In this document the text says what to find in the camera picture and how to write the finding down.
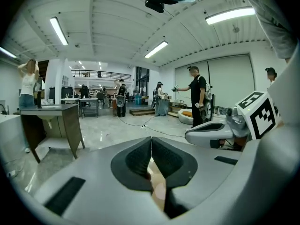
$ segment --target fluorescent ceiling light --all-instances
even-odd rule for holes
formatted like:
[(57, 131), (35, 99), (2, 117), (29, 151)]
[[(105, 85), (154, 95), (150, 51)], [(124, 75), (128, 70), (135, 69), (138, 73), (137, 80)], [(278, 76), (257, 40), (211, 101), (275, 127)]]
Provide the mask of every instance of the fluorescent ceiling light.
[(50, 22), (51, 22), (57, 36), (59, 37), (61, 43), (64, 46), (68, 45), (68, 41), (66, 40), (66, 37), (65, 37), (64, 33), (61, 30), (60, 23), (58, 22), (57, 17), (51, 18)]
[(253, 7), (241, 7), (241, 8), (231, 9), (222, 13), (214, 14), (212, 16), (208, 16), (205, 20), (208, 25), (211, 25), (227, 19), (254, 15), (254, 14), (255, 14), (255, 10)]
[(12, 58), (16, 58), (17, 56), (15, 56), (14, 54), (12, 54), (11, 52), (9, 52), (8, 50), (5, 50), (3, 47), (0, 47), (0, 51), (5, 53), (6, 55), (12, 57)]
[(161, 44), (159, 44), (156, 48), (154, 48), (150, 53), (148, 53), (145, 58), (151, 57), (153, 54), (157, 53), (160, 49), (164, 48), (167, 46), (168, 43), (166, 41), (163, 41)]

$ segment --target man in black shirt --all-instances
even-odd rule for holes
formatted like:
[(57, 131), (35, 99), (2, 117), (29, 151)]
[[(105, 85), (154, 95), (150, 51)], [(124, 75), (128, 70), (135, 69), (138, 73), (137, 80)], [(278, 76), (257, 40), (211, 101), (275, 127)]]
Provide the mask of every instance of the man in black shirt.
[(200, 110), (203, 109), (205, 103), (206, 81), (204, 77), (200, 76), (198, 67), (192, 66), (189, 69), (189, 73), (194, 77), (194, 80), (187, 88), (178, 88), (177, 91), (188, 91), (191, 89), (192, 114), (194, 120), (192, 127), (196, 127), (203, 123)]

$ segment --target sink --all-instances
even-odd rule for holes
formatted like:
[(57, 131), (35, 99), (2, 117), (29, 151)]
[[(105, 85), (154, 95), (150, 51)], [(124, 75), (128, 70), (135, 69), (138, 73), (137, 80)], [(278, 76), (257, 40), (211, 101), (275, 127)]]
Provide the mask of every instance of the sink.
[(47, 105), (47, 106), (42, 106), (42, 108), (61, 108), (61, 105)]
[[(46, 105), (46, 106), (42, 106), (42, 108), (56, 108), (56, 109), (59, 109), (59, 108), (61, 108), (61, 105)], [(49, 125), (50, 129), (52, 129), (51, 119), (54, 118), (54, 116), (38, 115), (38, 117), (42, 120), (46, 120), (48, 122), (48, 125)]]

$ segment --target person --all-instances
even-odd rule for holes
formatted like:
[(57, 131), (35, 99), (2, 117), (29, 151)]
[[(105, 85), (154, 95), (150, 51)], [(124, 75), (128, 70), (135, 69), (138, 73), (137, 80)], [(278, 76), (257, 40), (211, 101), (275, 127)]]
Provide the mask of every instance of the person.
[(158, 82), (156, 88), (153, 91), (153, 97), (155, 99), (155, 116), (166, 116), (169, 109), (169, 102), (162, 100), (162, 95), (168, 95), (163, 92), (162, 83)]
[[(114, 83), (117, 86), (117, 95), (119, 94), (119, 90), (120, 90), (121, 86), (122, 87), (124, 86), (126, 88), (126, 84), (124, 83), (124, 79), (123, 78), (121, 78), (121, 79), (115, 79)], [(117, 114), (118, 114), (118, 117), (121, 117), (121, 108), (120, 107), (117, 107)], [(122, 117), (125, 117), (125, 115), (126, 115), (126, 102), (124, 103), (124, 106), (122, 107)]]
[(275, 69), (272, 67), (267, 67), (266, 71), (267, 71), (267, 77), (271, 82), (271, 84), (270, 84), (270, 86), (271, 86), (277, 77), (277, 73), (275, 72)]
[(89, 88), (86, 85), (82, 85), (79, 92), (80, 92), (80, 99), (83, 99), (83, 97), (85, 98), (89, 98)]
[(102, 92), (103, 98), (104, 98), (104, 99), (103, 99), (103, 105), (105, 105), (105, 98), (106, 98), (106, 94), (107, 94), (106, 88), (103, 88), (101, 92)]
[[(194, 1), (196, 0), (163, 0), (166, 4)], [(295, 51), (297, 37), (275, 0), (249, 0), (249, 2), (255, 9), (256, 17), (278, 58), (288, 62)]]
[(196, 127), (203, 123), (200, 111), (204, 108), (206, 103), (205, 92), (206, 92), (206, 80), (199, 74), (199, 69), (196, 66), (192, 66), (189, 69), (189, 73), (194, 80), (189, 84), (187, 88), (176, 88), (173, 91), (188, 91), (191, 89), (191, 100), (192, 100), (192, 116), (193, 116), (193, 127)]
[[(266, 71), (267, 71), (267, 78), (270, 80), (270, 86), (271, 86), (277, 77), (277, 73), (276, 73), (275, 69), (272, 67), (267, 67)], [(274, 110), (275, 110), (276, 115), (279, 116), (278, 108), (275, 106), (275, 104), (273, 104), (273, 105), (274, 105)]]
[[(19, 109), (34, 106), (33, 88), (38, 80), (38, 62), (34, 59), (30, 59), (27, 63), (18, 66), (18, 72), (22, 78), (22, 89), (19, 96)], [(25, 141), (25, 152), (30, 152), (27, 141)]]

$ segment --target raised platform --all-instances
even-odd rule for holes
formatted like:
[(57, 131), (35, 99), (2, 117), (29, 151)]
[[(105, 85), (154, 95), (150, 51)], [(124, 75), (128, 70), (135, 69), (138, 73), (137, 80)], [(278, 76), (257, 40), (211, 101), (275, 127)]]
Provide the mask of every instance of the raised platform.
[(129, 113), (133, 116), (151, 115), (155, 113), (154, 108), (130, 109)]

